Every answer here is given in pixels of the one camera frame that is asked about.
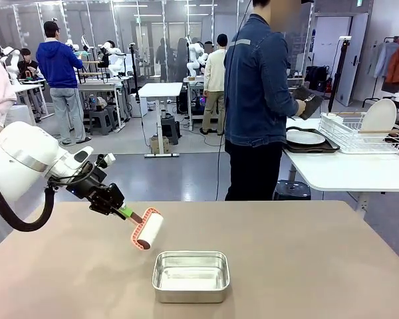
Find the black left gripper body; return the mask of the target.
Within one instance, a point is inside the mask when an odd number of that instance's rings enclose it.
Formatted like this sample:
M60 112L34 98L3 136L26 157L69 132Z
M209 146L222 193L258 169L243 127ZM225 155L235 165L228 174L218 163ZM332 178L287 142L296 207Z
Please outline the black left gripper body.
M103 184L106 176L100 168L94 168L88 178L76 178L67 190L79 199L88 200L92 211L103 215L121 215L119 208L124 204L124 196L115 183Z

